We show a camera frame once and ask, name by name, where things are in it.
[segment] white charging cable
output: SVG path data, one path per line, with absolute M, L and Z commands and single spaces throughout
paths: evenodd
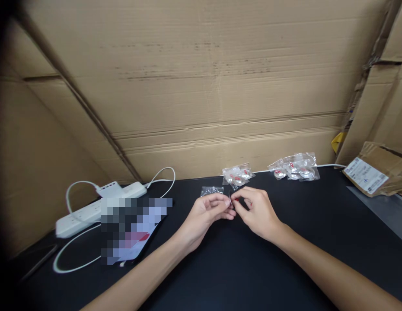
M 343 167 L 343 168 L 346 167 L 345 165 L 341 165 L 341 164 L 322 164 L 322 165 L 317 165 L 316 167 L 323 167 L 323 166 L 338 166 L 338 167 Z M 267 172 L 267 171 L 269 171 L 269 170 L 257 171 L 257 172 L 254 172 L 254 173 L 264 173 L 264 172 Z
M 174 179 L 173 179 L 173 180 L 170 180 L 170 179 L 157 179 L 157 180 L 154 180 L 154 179 L 158 176 L 158 174 L 159 174 L 160 172 L 162 172 L 163 170 L 165 170 L 165 169 L 167 169 L 167 168 L 171 169 L 172 172 L 174 173 Z M 169 187 L 169 189 L 164 193 L 164 195 L 161 196 L 161 198 L 163 198 L 164 196 L 166 196 L 166 194 L 169 192 L 169 190 L 171 190 L 172 186 L 173 186 L 174 183 L 175 183 L 175 170 L 174 170 L 172 167 L 166 167 L 166 168 L 161 169 L 161 170 L 152 178 L 152 180 L 150 181 L 150 183 L 145 184 L 144 187 L 148 189 L 148 188 L 151 186 L 152 183 L 154 183 L 154 182 L 159 182 L 159 181 L 172 181 L 172 184 L 171 184 L 171 186 Z M 96 185 L 95 183 L 92 183 L 92 182 L 90 182 L 90 181 L 76 181 L 75 183 L 72 183 L 72 184 L 67 188 L 67 191 L 66 191 L 66 204 L 67 204 L 67 209 L 68 209 L 70 215 L 71 215 L 74 219 L 76 219 L 77 221 L 79 221 L 79 222 L 85 222 L 85 223 L 90 223 L 90 224 L 91 224 L 91 223 L 96 223 L 96 222 L 87 222 L 87 221 L 81 220 L 81 219 L 77 218 L 77 217 L 73 214 L 73 211 L 72 211 L 71 205 L 70 205 L 69 194 L 70 194 L 71 188 L 72 188 L 74 185 L 80 184 L 80 183 L 91 184 L 91 185 L 94 186 L 94 188 L 96 189 L 96 191 L 100 189 L 100 187 L 99 187 L 98 185 Z M 82 266 L 80 266 L 80 267 L 77 267 L 77 268 L 74 268 L 74 269 L 70 269 L 70 270 L 62 270 L 62 269 L 60 269 L 60 268 L 58 267 L 58 264 L 57 264 L 57 263 L 58 263 L 58 259 L 60 258 L 61 254 L 62 254 L 63 251 L 66 249 L 66 247 L 71 244 L 71 242 L 73 242 L 75 239 L 77 239 L 78 237 L 82 236 L 83 234 L 89 232 L 90 230 L 93 230 L 93 229 L 95 229 L 95 228 L 97 228 L 97 227 L 100 227 L 101 225 L 102 225 L 102 224 L 99 224 L 99 225 L 97 225 L 97 226 L 95 226 L 95 227 L 93 227 L 93 228 L 90 228 L 90 229 L 86 230 L 85 232 L 80 233 L 78 236 L 74 237 L 73 239 L 70 240 L 70 242 L 68 242 L 66 245 L 64 245 L 64 247 L 58 252 L 58 254 L 57 254 L 57 256 L 55 257 L 54 262 L 53 262 L 53 270 L 54 270 L 55 273 L 63 274 L 63 273 L 70 273 L 70 272 L 73 272 L 73 271 L 77 271 L 77 270 L 79 270 L 79 269 L 81 269 L 81 268 L 84 268 L 84 267 L 90 265 L 91 263 L 94 263 L 96 260 L 98 260 L 99 258 L 102 257 L 102 256 L 99 256 L 99 257 L 97 257 L 96 259 L 93 259 L 92 261 L 90 261 L 90 262 L 88 262 L 88 263 L 86 263 L 86 264 L 84 264 L 84 265 L 82 265 Z
M 92 261 L 90 261 L 90 262 L 88 262 L 88 263 L 86 263 L 86 264 L 84 264 L 84 265 L 82 265 L 82 266 L 80 266 L 80 267 L 77 267 L 77 268 L 74 268 L 74 269 L 70 269 L 70 270 L 62 270 L 62 269 L 60 269 L 60 268 L 58 267 L 58 265 L 57 265 L 58 259 L 60 259 L 61 254 L 62 254 L 63 251 L 66 249 L 66 247 L 71 244 L 71 242 L 73 242 L 75 239 L 81 237 L 83 234 L 89 232 L 90 230 L 93 230 L 93 229 L 95 229 L 95 228 L 97 228 L 97 227 L 100 227 L 101 225 L 102 225 L 102 224 L 98 224 L 97 226 L 95 226 L 95 227 L 93 227 L 93 228 L 90 228 L 90 229 L 86 230 L 86 231 L 83 232 L 83 233 L 80 233 L 78 236 L 76 236 L 75 238 L 71 239 L 70 242 L 68 242 L 66 245 L 64 245 L 64 247 L 58 252 L 58 254 L 57 254 L 57 256 L 55 257 L 54 262 L 53 262 L 53 270 L 54 270 L 55 273 L 64 274 L 64 273 L 70 273 L 70 272 L 77 271 L 77 270 L 79 270 L 79 269 L 81 269 L 81 268 L 84 268 L 85 266 L 90 265 L 91 263 L 94 263 L 96 260 L 98 260 L 99 258 L 102 257 L 102 256 L 100 255 L 100 256 L 97 257 L 96 259 L 93 259 Z
M 98 185 L 96 185 L 95 183 L 92 183 L 91 181 L 76 181 L 75 183 L 72 183 L 72 184 L 67 188 L 67 191 L 66 191 L 66 204 L 67 204 L 67 209 L 68 209 L 68 211 L 69 211 L 71 217 L 73 217 L 75 220 L 77 220 L 77 221 L 79 221 L 79 222 L 84 222 L 84 223 L 96 223 L 96 222 L 100 222 L 100 220 L 95 221 L 95 222 L 88 222 L 88 221 L 81 220 L 80 218 L 77 218 L 77 216 L 75 216 L 75 215 L 73 214 L 73 211 L 71 210 L 70 197 L 69 197 L 70 190 L 71 190 L 71 188 L 72 188 L 74 185 L 76 185 L 76 184 L 81 184 L 81 183 L 91 184 L 91 185 L 93 185 L 93 187 L 96 189 L 96 191 L 100 190 L 100 187 L 99 187 Z
M 175 183 L 175 170 L 174 170 L 173 168 L 171 168 L 171 167 L 167 167 L 167 168 L 171 169 L 172 172 L 174 173 L 174 180 L 172 181 L 172 184 L 171 184 L 171 186 L 169 187 L 169 189 L 163 194 L 163 196 L 160 197 L 160 199 L 162 199 L 164 196 L 166 196 L 166 194 L 169 192 L 169 190 L 171 190 L 172 186 L 173 186 L 174 183 Z M 159 175 L 159 173 L 162 172 L 164 169 L 167 169 L 167 168 L 163 168 L 163 169 L 161 169 L 159 172 L 157 172 L 157 174 L 152 178 L 152 180 L 150 181 L 150 183 L 144 185 L 144 187 L 147 188 L 147 189 L 149 189 L 149 187 L 151 186 L 151 184 L 153 184 L 154 182 L 158 182 L 158 181 L 171 181 L 171 180 L 169 180 L 169 179 L 158 179 L 158 180 L 155 180 L 155 181 L 154 181 L 154 179 Z

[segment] black table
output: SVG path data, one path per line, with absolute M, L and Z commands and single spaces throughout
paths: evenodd
M 339 170 L 326 167 L 319 172 L 321 180 L 312 182 L 277 181 L 269 172 L 258 173 L 248 185 L 268 192 L 281 221 L 402 301 L 402 240 L 346 188 L 351 183 Z M 180 227 L 202 186 L 221 182 L 222 177 L 176 181 L 167 195 L 174 200 L 173 209 L 143 257 Z M 159 197 L 169 186 L 170 182 L 155 183 L 147 196 Z M 99 255 L 98 231 L 77 239 L 62 259 L 75 267 Z M 39 244 L 56 240 L 51 233 Z M 53 260 L 25 285 L 38 307 L 47 310 L 79 310 L 134 266 L 103 267 L 96 262 L 57 275 Z M 141 309 L 336 310 L 287 255 L 252 233 L 239 216 L 215 222 L 200 247 L 170 273 Z

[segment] clear plastic bag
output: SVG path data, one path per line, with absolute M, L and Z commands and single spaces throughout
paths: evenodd
M 313 152 L 295 153 L 268 166 L 277 180 L 287 176 L 289 180 L 313 181 L 320 179 Z
M 229 184 L 233 190 L 245 185 L 255 174 L 250 167 L 250 163 L 244 163 L 232 168 L 223 169 L 223 185 Z
M 207 187 L 207 186 L 202 186 L 201 188 L 201 197 L 213 194 L 213 193 L 224 193 L 224 187 Z

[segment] person's right hand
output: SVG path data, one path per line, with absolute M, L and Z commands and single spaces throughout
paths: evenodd
M 249 210 L 240 204 L 240 197 L 244 198 Z M 284 224 L 276 216 L 266 191 L 244 187 L 233 193 L 231 201 L 244 223 L 258 236 L 274 242 L 283 230 Z

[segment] finger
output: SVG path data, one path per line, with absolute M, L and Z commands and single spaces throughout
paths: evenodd
M 221 194 L 221 193 L 209 194 L 207 196 L 200 197 L 198 200 L 201 200 L 203 202 L 204 206 L 206 206 L 206 207 L 208 205 L 210 205 L 211 202 L 214 202 L 214 201 L 224 201 L 224 202 L 228 201 L 228 202 L 230 202 L 228 196 L 226 196 L 224 194 Z
M 248 186 L 245 186 L 243 189 L 247 189 L 247 190 L 254 191 L 254 192 L 261 191 L 260 189 L 251 188 L 251 187 L 248 187 Z
M 231 195 L 231 201 L 233 202 L 235 199 L 243 197 L 253 202 L 253 198 L 255 197 L 256 194 L 257 194 L 256 191 L 252 191 L 244 187 L 243 189 L 240 189 Z
M 233 201 L 234 208 L 236 209 L 237 214 L 240 215 L 241 219 L 245 221 L 249 211 L 247 211 L 238 201 Z
M 233 215 L 233 216 L 237 215 L 237 212 L 235 210 L 231 209 L 231 208 L 226 209 L 224 211 L 224 213 L 227 213 L 227 214 L 230 214 L 230 215 Z
M 228 201 L 228 196 L 221 194 L 221 193 L 213 193 L 213 194 L 209 194 L 206 195 L 204 197 L 202 197 L 202 199 L 207 199 L 208 201 L 212 202 L 212 201 L 225 201 L 227 199 Z
M 215 207 L 215 206 L 219 205 L 220 203 L 222 203 L 222 201 L 216 200 L 216 201 L 210 202 L 210 205 L 211 205 L 211 207 Z
M 252 201 L 250 201 L 249 199 L 244 199 L 244 202 L 246 203 L 246 205 L 247 205 L 247 207 L 248 207 L 249 209 L 252 208 L 252 206 L 253 206 L 253 202 L 252 202 Z
M 230 214 L 227 214 L 227 213 L 221 213 L 221 214 L 215 216 L 214 221 L 217 221 L 217 220 L 219 220 L 219 219 L 233 220 L 233 219 L 234 219 L 234 216 L 233 216 L 233 215 L 230 215 Z
M 213 207 L 211 210 L 207 211 L 210 214 L 211 219 L 214 219 L 217 215 L 223 213 L 230 206 L 230 201 L 227 199 L 226 202 L 221 202 L 216 207 Z

